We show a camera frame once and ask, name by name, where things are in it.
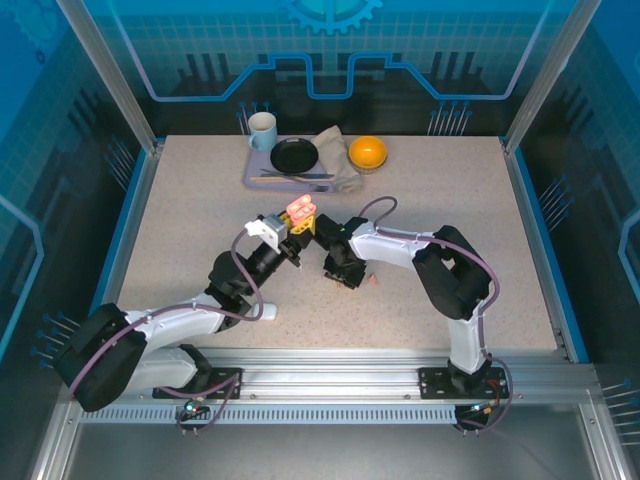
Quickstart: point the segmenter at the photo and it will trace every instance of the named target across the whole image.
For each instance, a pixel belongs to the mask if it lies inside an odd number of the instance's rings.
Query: gear logo
[[[36,48],[53,40],[60,23],[54,0],[0,0],[0,12],[8,11],[22,33]]]
[[[333,35],[336,30],[347,33],[350,27],[360,28],[363,19],[373,18],[374,8],[382,7],[382,0],[281,0],[281,4],[301,28]]]

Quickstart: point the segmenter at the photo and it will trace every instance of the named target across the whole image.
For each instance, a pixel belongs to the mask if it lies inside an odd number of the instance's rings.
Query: countertop
[[[351,194],[314,194],[318,213],[339,222],[369,201],[393,195],[398,209],[384,226],[436,231],[453,225],[496,271],[502,286],[486,314],[491,348],[554,350],[556,343],[522,221],[495,137],[381,137],[389,160]],[[160,307],[207,286],[213,261],[243,225],[278,213],[298,195],[248,189],[243,136],[169,136],[120,295],[120,308]],[[385,205],[373,207],[375,218]],[[239,251],[258,245],[248,239]],[[288,262],[266,282],[274,321],[240,323],[197,346],[265,348],[448,348],[447,321],[429,302],[415,272],[370,262],[379,285],[349,290],[323,277],[326,253],[315,243],[302,268]]]

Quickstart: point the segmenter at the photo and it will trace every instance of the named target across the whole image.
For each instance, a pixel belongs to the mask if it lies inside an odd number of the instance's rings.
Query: black plate
[[[282,173],[303,173],[318,161],[318,149],[304,138],[287,138],[271,150],[271,164]]]

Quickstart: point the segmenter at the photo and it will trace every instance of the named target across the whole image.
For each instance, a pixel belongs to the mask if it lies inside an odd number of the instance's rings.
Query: fork
[[[320,193],[320,192],[326,192],[327,190],[329,190],[329,187],[327,185],[318,185],[317,183],[305,182],[304,180],[298,180],[295,177],[290,177],[289,175],[285,175],[283,173],[273,172],[273,175],[275,175],[277,177],[288,178],[292,182],[296,182],[296,183],[301,183],[303,185],[307,185],[311,189],[312,192]]]

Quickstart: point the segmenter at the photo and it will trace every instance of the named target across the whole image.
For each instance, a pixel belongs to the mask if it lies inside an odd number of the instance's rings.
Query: gray cloth
[[[311,139],[318,149],[318,159],[333,175],[333,185],[339,192],[353,192],[362,187],[362,177],[349,163],[347,145],[337,125],[327,128]]]

